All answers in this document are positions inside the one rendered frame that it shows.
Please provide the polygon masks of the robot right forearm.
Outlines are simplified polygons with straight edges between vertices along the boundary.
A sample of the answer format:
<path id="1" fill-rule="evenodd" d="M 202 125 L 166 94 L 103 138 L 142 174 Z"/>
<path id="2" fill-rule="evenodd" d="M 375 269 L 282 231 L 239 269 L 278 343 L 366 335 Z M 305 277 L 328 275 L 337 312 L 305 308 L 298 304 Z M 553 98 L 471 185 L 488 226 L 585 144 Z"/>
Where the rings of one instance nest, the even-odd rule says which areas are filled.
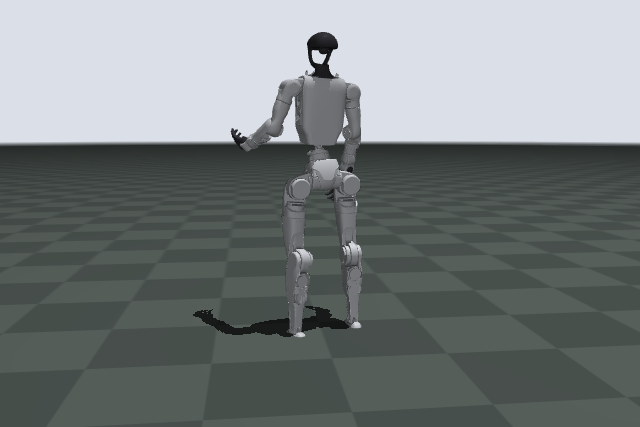
<path id="1" fill-rule="evenodd" d="M 340 165 L 341 171 L 347 171 L 349 167 L 353 167 L 353 170 L 354 170 L 356 152 L 357 152 L 357 149 L 359 148 L 360 142 L 361 142 L 361 135 L 360 137 L 353 140 L 345 140 L 345 143 L 344 143 L 345 147 L 344 147 L 343 155 L 341 157 L 341 160 L 342 160 Z"/>

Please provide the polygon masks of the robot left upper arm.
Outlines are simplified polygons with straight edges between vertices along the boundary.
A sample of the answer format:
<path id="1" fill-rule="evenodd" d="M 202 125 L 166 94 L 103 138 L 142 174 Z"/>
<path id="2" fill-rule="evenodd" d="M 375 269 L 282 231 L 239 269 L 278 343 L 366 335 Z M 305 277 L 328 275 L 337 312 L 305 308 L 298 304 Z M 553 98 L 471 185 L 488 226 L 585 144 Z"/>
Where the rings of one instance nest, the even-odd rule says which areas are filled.
<path id="1" fill-rule="evenodd" d="M 292 98 L 301 92 L 303 80 L 303 78 L 287 79 L 280 84 L 272 110 L 272 118 L 270 118 L 271 126 L 265 134 L 272 137 L 281 136 L 282 124 L 292 104 Z"/>

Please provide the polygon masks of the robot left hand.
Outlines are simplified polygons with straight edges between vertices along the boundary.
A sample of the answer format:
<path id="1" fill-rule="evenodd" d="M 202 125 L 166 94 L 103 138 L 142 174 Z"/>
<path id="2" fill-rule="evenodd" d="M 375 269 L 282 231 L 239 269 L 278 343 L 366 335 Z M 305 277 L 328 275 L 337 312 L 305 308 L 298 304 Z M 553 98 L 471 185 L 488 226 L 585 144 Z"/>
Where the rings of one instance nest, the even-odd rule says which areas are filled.
<path id="1" fill-rule="evenodd" d="M 238 145 L 242 150 L 244 150 L 244 149 L 240 146 L 240 143 L 241 143 L 241 144 L 243 144 L 243 143 L 247 140 L 247 137 L 244 137 L 244 136 L 243 136 L 242 138 L 241 138 L 241 137 L 239 137 L 239 136 L 241 135 L 241 132 L 236 136 L 236 132 L 237 132 L 237 131 L 238 131 L 238 129 L 236 129 L 236 130 L 234 131 L 234 129 L 232 128 L 232 130 L 231 130 L 232 138 L 234 138 L 235 143 L 236 143 L 236 144 L 237 144 L 237 145 Z"/>

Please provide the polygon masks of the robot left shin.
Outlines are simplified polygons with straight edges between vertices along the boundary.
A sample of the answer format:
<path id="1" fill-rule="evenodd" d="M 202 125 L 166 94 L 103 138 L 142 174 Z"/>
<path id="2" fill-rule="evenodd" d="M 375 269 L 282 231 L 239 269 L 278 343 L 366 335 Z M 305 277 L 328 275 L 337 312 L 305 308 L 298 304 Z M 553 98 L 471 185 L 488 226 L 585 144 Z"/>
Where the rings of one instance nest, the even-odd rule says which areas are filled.
<path id="1" fill-rule="evenodd" d="M 310 283 L 309 273 L 300 273 L 301 257 L 298 252 L 289 254 L 286 265 L 286 298 L 289 303 L 289 333 L 302 330 L 302 317 Z M 292 329 L 291 329 L 292 327 Z"/>

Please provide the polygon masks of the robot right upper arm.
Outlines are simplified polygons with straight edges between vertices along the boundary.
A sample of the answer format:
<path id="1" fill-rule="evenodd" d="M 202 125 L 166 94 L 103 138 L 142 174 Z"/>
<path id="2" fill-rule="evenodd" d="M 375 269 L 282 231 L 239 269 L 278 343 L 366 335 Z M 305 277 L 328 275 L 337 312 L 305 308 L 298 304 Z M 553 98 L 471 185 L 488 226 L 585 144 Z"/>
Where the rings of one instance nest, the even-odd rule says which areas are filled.
<path id="1" fill-rule="evenodd" d="M 342 130 L 342 135 L 346 140 L 353 140 L 361 135 L 361 112 L 360 112 L 360 88 L 353 83 L 345 82 L 347 86 L 345 113 L 348 125 Z"/>

